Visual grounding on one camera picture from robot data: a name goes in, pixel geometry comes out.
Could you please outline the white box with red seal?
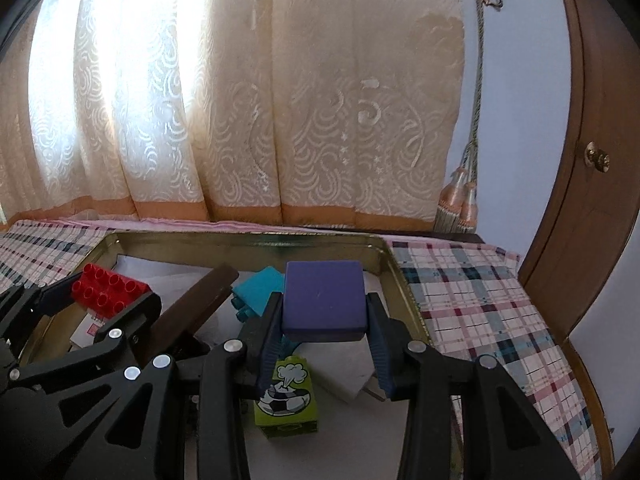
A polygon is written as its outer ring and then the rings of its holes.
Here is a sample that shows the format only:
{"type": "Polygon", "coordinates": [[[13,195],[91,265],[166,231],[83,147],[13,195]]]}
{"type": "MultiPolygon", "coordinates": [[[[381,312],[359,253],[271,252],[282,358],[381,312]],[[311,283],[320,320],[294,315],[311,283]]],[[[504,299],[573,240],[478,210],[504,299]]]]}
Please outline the white box with red seal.
{"type": "Polygon", "coordinates": [[[96,332],[105,324],[104,318],[89,311],[70,336],[70,344],[74,349],[82,349],[93,344],[96,332]]]}

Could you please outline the red toy brick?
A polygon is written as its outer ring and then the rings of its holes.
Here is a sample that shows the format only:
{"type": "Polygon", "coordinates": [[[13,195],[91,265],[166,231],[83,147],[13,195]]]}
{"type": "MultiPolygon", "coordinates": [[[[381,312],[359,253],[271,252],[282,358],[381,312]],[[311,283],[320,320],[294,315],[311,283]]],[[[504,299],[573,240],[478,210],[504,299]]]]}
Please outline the red toy brick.
{"type": "Polygon", "coordinates": [[[88,263],[73,282],[72,298],[99,318],[110,320],[150,290],[148,284],[88,263]]]}

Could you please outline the green toy brick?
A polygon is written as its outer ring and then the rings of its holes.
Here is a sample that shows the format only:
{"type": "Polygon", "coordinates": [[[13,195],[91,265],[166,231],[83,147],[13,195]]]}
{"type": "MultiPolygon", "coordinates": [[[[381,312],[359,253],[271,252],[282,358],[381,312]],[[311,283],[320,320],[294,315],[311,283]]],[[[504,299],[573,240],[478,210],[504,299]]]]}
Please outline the green toy brick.
{"type": "Polygon", "coordinates": [[[268,439],[318,431],[318,405],[310,368],[304,359],[278,361],[270,386],[254,403],[254,423],[268,439]]]}

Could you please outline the dark brown wooden stick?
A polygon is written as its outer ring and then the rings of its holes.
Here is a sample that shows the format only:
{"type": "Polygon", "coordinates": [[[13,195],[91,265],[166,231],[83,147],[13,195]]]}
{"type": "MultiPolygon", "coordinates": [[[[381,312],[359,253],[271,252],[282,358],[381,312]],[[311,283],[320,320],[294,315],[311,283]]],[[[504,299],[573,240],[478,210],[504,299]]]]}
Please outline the dark brown wooden stick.
{"type": "Polygon", "coordinates": [[[223,263],[188,289],[151,326],[149,336],[140,344],[142,361],[150,362],[160,354],[177,361],[205,356],[209,345],[194,335],[230,297],[238,277],[237,270],[223,263]]]}

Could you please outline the cyan toy brick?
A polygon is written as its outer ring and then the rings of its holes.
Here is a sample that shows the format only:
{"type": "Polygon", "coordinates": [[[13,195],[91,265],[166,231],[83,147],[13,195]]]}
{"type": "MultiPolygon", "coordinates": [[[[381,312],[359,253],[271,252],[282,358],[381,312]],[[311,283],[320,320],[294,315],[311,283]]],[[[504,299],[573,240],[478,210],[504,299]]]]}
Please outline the cyan toy brick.
{"type": "Polygon", "coordinates": [[[265,312],[273,292],[284,291],[284,275],[267,266],[252,274],[247,280],[232,287],[231,303],[236,318],[244,323],[250,318],[259,318],[265,312]]]}

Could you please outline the purple cube block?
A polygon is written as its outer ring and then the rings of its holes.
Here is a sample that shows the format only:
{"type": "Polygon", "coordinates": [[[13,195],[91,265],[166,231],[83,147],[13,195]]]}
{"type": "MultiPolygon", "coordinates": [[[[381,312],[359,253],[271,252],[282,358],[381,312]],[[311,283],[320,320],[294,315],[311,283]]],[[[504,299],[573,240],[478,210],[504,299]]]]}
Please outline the purple cube block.
{"type": "Polygon", "coordinates": [[[282,330],[296,342],[358,341],[367,308],[359,261],[290,261],[286,265],[282,330]]]}

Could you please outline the plaid tablecloth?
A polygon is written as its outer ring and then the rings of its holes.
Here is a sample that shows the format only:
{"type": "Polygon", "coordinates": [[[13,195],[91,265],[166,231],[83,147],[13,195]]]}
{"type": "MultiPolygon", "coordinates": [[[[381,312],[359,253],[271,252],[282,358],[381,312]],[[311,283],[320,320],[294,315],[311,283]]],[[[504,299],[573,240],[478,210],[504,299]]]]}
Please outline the plaid tablecloth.
{"type": "Polygon", "coordinates": [[[295,244],[322,244],[346,259],[363,254],[369,272],[390,282],[401,312],[435,348],[460,359],[495,356],[558,438],[584,479],[604,468],[596,436],[603,418],[582,392],[576,358],[554,341],[516,277],[518,256],[483,243],[394,234],[291,231],[238,222],[141,223],[21,220],[1,234],[1,286],[53,283],[116,252],[209,266],[224,240],[266,239],[267,262],[295,244]]]}

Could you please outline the gold metal tin tray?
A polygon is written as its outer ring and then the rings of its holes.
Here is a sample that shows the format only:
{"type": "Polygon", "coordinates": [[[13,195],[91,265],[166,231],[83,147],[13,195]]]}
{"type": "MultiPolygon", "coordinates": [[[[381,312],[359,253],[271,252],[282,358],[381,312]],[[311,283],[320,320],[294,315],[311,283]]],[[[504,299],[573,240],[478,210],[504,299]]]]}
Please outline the gold metal tin tray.
{"type": "Polygon", "coordinates": [[[218,266],[172,309],[126,278],[95,270],[96,284],[72,274],[44,287],[3,294],[1,442],[7,479],[179,479],[186,393],[198,390],[198,476],[246,479],[241,405],[266,390],[278,355],[281,304],[239,338],[178,361],[180,336],[227,299],[235,270],[218,266]],[[88,348],[18,366],[15,355],[40,318],[103,294],[122,310],[88,348]]]}

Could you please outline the brown wooden door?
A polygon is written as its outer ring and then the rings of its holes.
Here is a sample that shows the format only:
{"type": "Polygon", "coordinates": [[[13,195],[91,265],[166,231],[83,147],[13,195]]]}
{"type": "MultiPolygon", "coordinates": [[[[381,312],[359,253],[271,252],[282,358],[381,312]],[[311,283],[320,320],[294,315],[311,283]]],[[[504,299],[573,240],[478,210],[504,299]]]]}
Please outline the brown wooden door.
{"type": "Polygon", "coordinates": [[[546,212],[518,279],[574,368],[603,477],[614,470],[604,408],[570,333],[623,255],[639,213],[639,25],[622,0],[563,0],[570,110],[546,212]]]}

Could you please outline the cream lace curtain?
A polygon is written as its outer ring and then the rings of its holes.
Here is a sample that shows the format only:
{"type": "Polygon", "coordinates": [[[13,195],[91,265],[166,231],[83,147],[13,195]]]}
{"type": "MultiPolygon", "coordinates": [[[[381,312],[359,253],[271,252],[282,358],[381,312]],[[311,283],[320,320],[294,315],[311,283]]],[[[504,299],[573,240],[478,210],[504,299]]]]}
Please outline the cream lace curtain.
{"type": "Polygon", "coordinates": [[[427,231],[462,0],[1,0],[1,222],[427,231]]]}

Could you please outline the brass door knob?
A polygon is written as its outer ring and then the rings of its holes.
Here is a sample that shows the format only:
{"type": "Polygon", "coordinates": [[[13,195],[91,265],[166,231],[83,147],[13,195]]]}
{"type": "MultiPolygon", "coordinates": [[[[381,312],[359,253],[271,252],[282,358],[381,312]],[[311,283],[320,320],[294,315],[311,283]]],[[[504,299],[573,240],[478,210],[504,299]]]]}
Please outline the brass door knob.
{"type": "Polygon", "coordinates": [[[611,167],[611,157],[605,150],[601,150],[597,147],[593,141],[589,142],[584,151],[585,164],[599,171],[601,174],[606,174],[611,167]]]}

